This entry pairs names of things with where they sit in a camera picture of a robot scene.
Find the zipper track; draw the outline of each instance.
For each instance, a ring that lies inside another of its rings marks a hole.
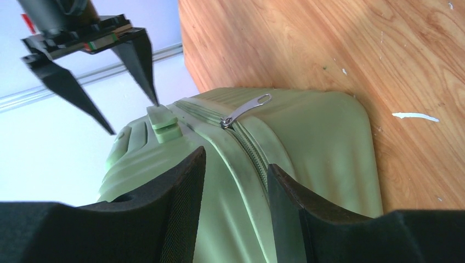
[[[186,111],[190,115],[194,116],[201,121],[221,127],[221,120],[223,115],[218,112],[212,111],[208,108],[187,102],[187,101],[176,101],[174,105],[183,111]],[[244,149],[249,158],[251,159],[255,170],[260,176],[263,186],[266,192],[268,192],[268,179],[267,179],[267,165],[264,153],[255,146],[250,137],[247,135],[246,129],[238,122],[234,122],[231,128],[224,129],[227,133],[231,134],[239,145]]]

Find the white wall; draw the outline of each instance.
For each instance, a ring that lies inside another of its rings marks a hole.
[[[182,55],[154,65],[161,104],[198,94]],[[128,73],[85,87],[118,132],[149,100]],[[114,136],[59,97],[0,113],[0,201],[96,201]]]
[[[153,50],[162,49],[181,42],[177,0],[93,0],[100,15],[125,14],[133,26],[145,27],[152,41]],[[24,13],[15,0],[2,0],[0,17],[0,98],[41,85],[40,81],[21,62],[29,51],[21,42],[31,32],[24,23]],[[69,69],[75,76],[119,62],[116,55],[105,52],[88,55],[76,52],[58,59],[57,64]]]

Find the suitcase zipper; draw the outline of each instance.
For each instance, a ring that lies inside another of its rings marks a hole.
[[[268,99],[266,101],[259,102],[260,100],[263,100],[267,97]],[[206,123],[215,125],[217,127],[221,127],[226,132],[231,134],[237,140],[239,145],[244,149],[249,158],[252,160],[252,163],[260,176],[262,184],[268,192],[268,184],[266,179],[268,164],[265,158],[265,154],[259,147],[257,147],[253,143],[253,139],[251,139],[250,136],[247,134],[246,129],[244,129],[244,127],[236,120],[242,114],[255,107],[259,107],[270,102],[271,99],[272,97],[270,94],[265,94],[260,97],[257,97],[243,104],[227,117],[224,117],[218,112],[212,111],[208,108],[187,101],[176,101],[174,105],[193,115],[197,119],[200,119]]]

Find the green suitcase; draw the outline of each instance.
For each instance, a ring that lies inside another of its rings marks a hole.
[[[147,112],[117,135],[99,200],[145,184],[203,146],[194,262],[276,262],[271,163],[345,209],[383,213],[368,116],[347,94],[221,88]]]

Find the metal zipper pull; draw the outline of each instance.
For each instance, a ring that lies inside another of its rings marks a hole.
[[[262,100],[264,98],[268,97],[268,99],[264,102],[259,102],[259,100]],[[237,108],[235,111],[233,111],[229,116],[227,116],[226,118],[221,118],[221,128],[223,129],[226,129],[228,128],[229,126],[231,126],[232,123],[234,123],[234,121],[239,118],[239,116],[241,116],[242,114],[246,113],[247,111],[255,108],[255,107],[258,107],[258,106],[262,106],[262,105],[265,105],[267,103],[269,103],[271,101],[272,97],[271,97],[271,94],[264,94],[260,97],[257,97],[249,102],[246,102],[245,104],[243,104],[242,106],[240,106],[239,108]]]

